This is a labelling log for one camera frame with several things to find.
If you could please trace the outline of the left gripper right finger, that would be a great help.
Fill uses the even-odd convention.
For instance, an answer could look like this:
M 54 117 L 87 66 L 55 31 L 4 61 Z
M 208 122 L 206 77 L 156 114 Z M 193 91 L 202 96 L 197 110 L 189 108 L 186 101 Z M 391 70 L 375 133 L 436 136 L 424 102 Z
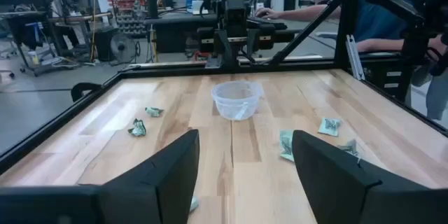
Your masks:
M 293 158 L 318 224 L 360 224 L 368 191 L 382 182 L 358 158 L 305 131 L 295 130 Z

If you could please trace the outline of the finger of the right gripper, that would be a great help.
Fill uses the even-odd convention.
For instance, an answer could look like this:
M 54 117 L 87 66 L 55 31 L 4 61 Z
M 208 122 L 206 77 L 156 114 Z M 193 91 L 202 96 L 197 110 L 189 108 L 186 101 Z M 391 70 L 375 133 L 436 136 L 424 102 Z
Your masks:
M 253 53 L 258 49 L 258 43 L 260 40 L 260 30 L 259 29 L 248 29 L 246 37 L 246 59 L 249 62 L 255 62 L 252 57 Z
M 225 30 L 217 29 L 213 38 L 205 39 L 205 44 L 211 51 L 211 56 L 205 65 L 206 69 L 232 69 L 234 67 L 232 47 Z

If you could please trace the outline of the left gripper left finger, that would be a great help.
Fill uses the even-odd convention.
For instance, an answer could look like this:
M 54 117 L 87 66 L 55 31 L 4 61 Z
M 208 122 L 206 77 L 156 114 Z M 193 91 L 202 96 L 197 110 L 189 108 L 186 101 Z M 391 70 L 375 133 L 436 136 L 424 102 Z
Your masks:
M 105 224 L 186 224 L 200 161 L 191 129 L 101 187 Z

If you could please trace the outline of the black computer keyboard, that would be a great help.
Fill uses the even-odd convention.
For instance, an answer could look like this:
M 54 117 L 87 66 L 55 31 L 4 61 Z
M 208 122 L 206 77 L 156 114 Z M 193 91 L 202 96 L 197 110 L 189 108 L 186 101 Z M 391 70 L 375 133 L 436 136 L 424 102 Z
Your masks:
M 286 30 L 288 26 L 282 22 L 276 20 L 268 20 L 261 17 L 248 17 L 247 21 L 257 25 L 273 25 L 276 30 Z

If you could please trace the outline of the black desk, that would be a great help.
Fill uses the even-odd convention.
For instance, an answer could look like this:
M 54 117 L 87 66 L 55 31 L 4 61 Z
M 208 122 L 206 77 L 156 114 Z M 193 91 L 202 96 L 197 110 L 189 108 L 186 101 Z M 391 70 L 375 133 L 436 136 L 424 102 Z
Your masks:
M 168 13 L 158 19 L 145 19 L 143 23 L 155 31 L 154 41 L 159 53 L 184 53 L 199 48 L 197 29 L 214 26 L 216 14 Z

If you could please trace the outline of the clear plastic bowl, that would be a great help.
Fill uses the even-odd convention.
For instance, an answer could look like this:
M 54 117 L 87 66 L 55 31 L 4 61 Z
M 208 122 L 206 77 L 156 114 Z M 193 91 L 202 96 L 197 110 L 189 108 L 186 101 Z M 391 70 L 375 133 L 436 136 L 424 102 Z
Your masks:
M 220 83 L 211 91 L 220 116 L 236 121 L 250 118 L 256 112 L 262 95 L 262 85 L 247 80 Z

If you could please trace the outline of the black floor fan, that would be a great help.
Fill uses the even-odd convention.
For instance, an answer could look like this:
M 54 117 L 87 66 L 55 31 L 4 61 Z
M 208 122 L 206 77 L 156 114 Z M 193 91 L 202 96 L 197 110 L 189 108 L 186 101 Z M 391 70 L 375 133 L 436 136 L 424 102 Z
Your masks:
M 128 35 L 117 33 L 111 38 L 110 48 L 111 53 L 117 62 L 127 63 L 137 57 L 139 46 Z

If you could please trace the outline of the red parts bin shelf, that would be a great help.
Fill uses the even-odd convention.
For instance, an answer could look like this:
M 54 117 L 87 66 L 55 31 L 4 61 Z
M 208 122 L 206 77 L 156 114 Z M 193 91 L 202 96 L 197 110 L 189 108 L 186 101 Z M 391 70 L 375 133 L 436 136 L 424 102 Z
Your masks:
M 144 20 L 147 16 L 146 0 L 107 0 L 119 32 L 132 38 L 146 36 Z

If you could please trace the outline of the person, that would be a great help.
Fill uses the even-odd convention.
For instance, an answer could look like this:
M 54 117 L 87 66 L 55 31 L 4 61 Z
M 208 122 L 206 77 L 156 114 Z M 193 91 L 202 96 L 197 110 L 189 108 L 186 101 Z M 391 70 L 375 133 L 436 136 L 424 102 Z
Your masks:
M 255 16 L 265 19 L 281 19 L 310 22 L 326 7 L 317 4 L 297 10 L 275 11 L 271 8 L 259 8 Z M 392 14 L 385 8 L 358 0 L 358 16 L 354 38 L 358 52 L 400 51 L 404 40 L 400 33 L 407 27 L 406 21 Z M 430 81 L 426 95 L 426 116 L 431 120 L 441 121 L 448 106 L 448 69 Z

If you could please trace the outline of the black drawer cabinet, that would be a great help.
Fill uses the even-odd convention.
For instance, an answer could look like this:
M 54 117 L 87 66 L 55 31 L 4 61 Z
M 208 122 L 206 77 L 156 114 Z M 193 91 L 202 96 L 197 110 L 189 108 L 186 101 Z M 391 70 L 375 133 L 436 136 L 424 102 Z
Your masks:
M 398 52 L 371 52 L 360 55 L 365 79 L 394 99 L 405 103 L 413 66 Z

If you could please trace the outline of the black speaker box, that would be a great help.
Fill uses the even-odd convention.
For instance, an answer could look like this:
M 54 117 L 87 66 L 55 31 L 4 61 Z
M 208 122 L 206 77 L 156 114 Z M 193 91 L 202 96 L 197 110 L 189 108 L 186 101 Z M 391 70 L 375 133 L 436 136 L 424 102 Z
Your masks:
M 115 59 L 111 52 L 111 39 L 118 33 L 118 28 L 102 27 L 94 33 L 94 44 L 97 56 L 101 62 L 110 62 Z

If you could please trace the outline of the metal workbench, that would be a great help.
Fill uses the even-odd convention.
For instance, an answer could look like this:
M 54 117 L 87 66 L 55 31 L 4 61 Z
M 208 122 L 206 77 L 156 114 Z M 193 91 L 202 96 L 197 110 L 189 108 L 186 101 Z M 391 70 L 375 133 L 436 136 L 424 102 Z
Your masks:
M 8 25 L 11 26 L 14 20 L 21 20 L 26 25 L 30 25 L 33 23 L 46 22 L 48 24 L 48 28 L 52 35 L 52 42 L 54 47 L 49 48 L 42 52 L 42 55 L 51 54 L 54 58 L 59 57 L 62 58 L 64 53 L 67 53 L 69 50 L 63 50 L 61 48 L 60 43 L 56 39 L 55 32 L 55 24 L 59 22 L 67 23 L 68 25 L 80 25 L 81 31 L 83 33 L 85 39 L 85 47 L 84 51 L 90 54 L 89 62 L 93 61 L 93 57 L 95 55 L 95 29 L 90 31 L 88 28 L 89 21 L 93 21 L 94 27 L 96 27 L 96 19 L 97 18 L 108 18 L 112 17 L 112 13 L 100 13 L 100 14 L 92 14 L 92 15 L 77 15 L 77 16 L 69 16 L 69 17 L 51 17 L 49 18 L 45 12 L 42 11 L 26 11 L 26 12 L 9 12 L 9 13 L 0 13 L 0 18 L 5 19 L 8 22 Z M 17 49 L 19 55 L 22 57 L 23 63 L 21 64 L 20 70 L 22 73 L 26 71 L 31 71 L 35 76 L 39 76 L 44 73 L 48 73 L 56 70 L 67 70 L 68 68 L 73 68 L 74 65 L 70 66 L 62 66 L 62 65 L 42 65 L 41 63 L 29 63 L 29 61 L 25 58 L 25 55 L 21 49 L 21 45 L 18 42 L 17 36 L 13 34 L 14 43 L 17 45 Z

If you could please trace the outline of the black aluminium station frame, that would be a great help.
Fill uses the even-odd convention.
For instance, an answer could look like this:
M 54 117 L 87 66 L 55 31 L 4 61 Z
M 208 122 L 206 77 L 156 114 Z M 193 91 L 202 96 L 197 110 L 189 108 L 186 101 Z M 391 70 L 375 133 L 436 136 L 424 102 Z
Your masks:
M 292 59 L 287 57 L 296 49 L 304 39 L 310 35 L 316 27 L 318 27 L 329 14 L 336 9 L 342 7 L 342 21 L 339 25 L 337 34 L 337 47 L 333 59 Z M 60 128 L 65 126 L 70 120 L 74 119 L 80 112 L 91 105 L 95 100 L 100 98 L 105 92 L 112 88 L 117 82 L 124 78 L 158 78 L 169 76 L 201 76 L 214 74 L 247 74 L 247 73 L 262 73 L 262 72 L 276 72 L 276 71 L 311 71 L 311 70 L 327 70 L 327 69 L 342 69 L 344 71 L 352 71 L 349 62 L 346 40 L 347 35 L 355 29 L 354 15 L 356 14 L 358 4 L 350 0 L 331 0 L 324 10 L 314 19 L 305 29 L 303 29 L 283 50 L 279 51 L 272 59 L 276 62 L 281 58 L 281 55 L 286 57 L 282 62 L 269 66 L 249 66 L 241 67 L 237 70 L 222 70 L 222 69 L 206 69 L 204 63 L 193 64 L 179 64 L 179 65 L 136 65 L 129 66 L 118 72 L 115 76 L 110 78 L 102 85 L 100 90 L 90 92 L 78 101 L 73 106 L 59 114 L 56 118 L 44 124 L 38 130 L 27 136 L 21 142 L 17 143 L 6 152 L 0 154 L 0 175 L 7 172 L 12 166 L 18 163 L 22 158 L 31 153 L 35 148 L 41 145 L 44 141 L 50 138 Z M 414 66 L 423 64 L 424 57 L 412 58 L 404 57 L 401 59 L 406 63 Z

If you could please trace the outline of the silver aluminium bracket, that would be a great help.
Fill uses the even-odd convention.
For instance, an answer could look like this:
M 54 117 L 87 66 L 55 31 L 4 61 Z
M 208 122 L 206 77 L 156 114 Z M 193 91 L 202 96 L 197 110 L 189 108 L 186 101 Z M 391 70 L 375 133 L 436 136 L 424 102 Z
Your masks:
M 358 54 L 357 44 L 352 35 L 346 36 L 346 49 L 353 77 L 359 81 L 364 81 L 365 80 L 364 70 L 361 64 L 361 59 Z

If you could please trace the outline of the black frame bracket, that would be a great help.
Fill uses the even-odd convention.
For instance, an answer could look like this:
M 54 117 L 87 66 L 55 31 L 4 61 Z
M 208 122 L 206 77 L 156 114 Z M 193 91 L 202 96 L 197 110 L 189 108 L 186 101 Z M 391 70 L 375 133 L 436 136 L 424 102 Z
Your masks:
M 102 85 L 96 83 L 77 83 L 71 89 L 71 98 L 73 102 L 81 99 L 85 92 L 96 92 Z

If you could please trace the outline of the black equipment mount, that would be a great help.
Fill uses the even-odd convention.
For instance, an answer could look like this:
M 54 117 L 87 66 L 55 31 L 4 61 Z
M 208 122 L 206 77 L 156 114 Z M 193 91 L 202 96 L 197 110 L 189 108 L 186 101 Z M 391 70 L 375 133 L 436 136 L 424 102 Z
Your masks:
M 407 27 L 400 33 L 404 40 L 401 55 L 408 58 L 431 56 L 433 76 L 448 67 L 448 0 L 365 0 L 385 8 L 403 19 Z

